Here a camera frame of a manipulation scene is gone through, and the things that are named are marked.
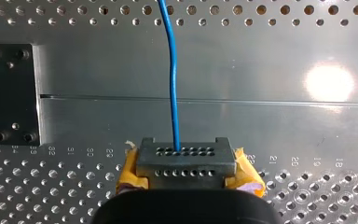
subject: perforated metal plate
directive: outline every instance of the perforated metal plate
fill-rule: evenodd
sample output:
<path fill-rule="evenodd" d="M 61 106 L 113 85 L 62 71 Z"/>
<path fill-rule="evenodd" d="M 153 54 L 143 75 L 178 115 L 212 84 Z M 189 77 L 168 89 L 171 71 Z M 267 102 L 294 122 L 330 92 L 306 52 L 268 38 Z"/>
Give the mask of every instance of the perforated metal plate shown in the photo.
<path fill-rule="evenodd" d="M 245 147 L 283 222 L 358 222 L 358 0 L 168 4 L 183 141 Z M 38 46 L 47 142 L 0 146 L 0 223 L 90 223 L 124 142 L 172 141 L 157 2 L 0 0 L 0 43 Z"/>

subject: metal surface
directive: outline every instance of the metal surface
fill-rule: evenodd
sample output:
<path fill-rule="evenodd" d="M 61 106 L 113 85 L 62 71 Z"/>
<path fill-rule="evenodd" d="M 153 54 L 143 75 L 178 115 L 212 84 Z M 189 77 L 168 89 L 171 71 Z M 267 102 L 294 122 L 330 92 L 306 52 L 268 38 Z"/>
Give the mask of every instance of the metal surface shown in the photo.
<path fill-rule="evenodd" d="M 0 144 L 40 146 L 33 47 L 0 44 Z"/>
<path fill-rule="evenodd" d="M 225 177 L 235 175 L 235 159 L 227 138 L 209 143 L 172 143 L 144 138 L 139 148 L 136 175 L 147 177 L 151 189 L 221 189 Z"/>
<path fill-rule="evenodd" d="M 283 221 L 358 222 L 357 209 L 351 210 L 358 206 L 358 194 L 340 177 L 353 172 L 353 184 L 358 183 L 358 0 L 169 4 L 179 53 L 182 140 L 207 142 L 227 136 L 233 147 L 245 147 L 265 180 L 275 182 L 266 199 L 282 211 Z M 267 11 L 259 15 L 261 4 Z M 144 14 L 146 5 L 152 8 L 150 15 Z M 290 7 L 286 15 L 284 5 Z M 308 5 L 313 6 L 311 14 Z M 218 14 L 212 15 L 215 6 Z M 87 14 L 80 14 L 85 8 Z M 172 141 L 168 45 L 158 19 L 152 0 L 0 1 L 0 43 L 32 43 L 40 51 L 47 131 L 42 147 L 13 146 L 13 151 L 0 146 L 0 191 L 5 187 L 0 192 L 0 223 L 46 223 L 45 216 L 52 223 L 90 223 L 88 211 L 115 190 L 115 181 L 106 176 L 118 176 L 124 142 L 139 146 L 145 136 Z M 77 168 L 80 162 L 82 170 Z M 20 176 L 13 174 L 14 168 L 22 170 Z M 56 178 L 49 176 L 51 170 Z M 289 175 L 281 183 L 277 176 L 283 170 Z M 331 182 L 320 182 L 313 193 L 311 182 L 319 183 L 325 171 Z M 88 172 L 95 178 L 87 179 Z M 302 184 L 304 173 L 310 178 Z M 296 191 L 288 186 L 293 181 L 298 182 Z M 333 184 L 341 191 L 332 192 Z M 16 193 L 16 186 L 23 192 Z M 57 196 L 51 195 L 53 188 Z M 75 197 L 69 196 L 70 189 L 76 190 Z M 312 200 L 331 194 L 331 201 L 315 203 L 310 211 L 296 201 L 301 190 Z M 289 192 L 284 203 L 277 199 L 280 191 Z M 344 191 L 353 201 L 342 206 L 338 201 Z M 50 201 L 44 203 L 45 197 Z M 336 212 L 328 210 L 331 203 L 337 204 Z M 326 213 L 323 220 L 317 218 L 321 212 Z M 298 213 L 304 218 L 296 219 Z M 348 215 L 346 221 L 338 220 L 342 214 Z"/>

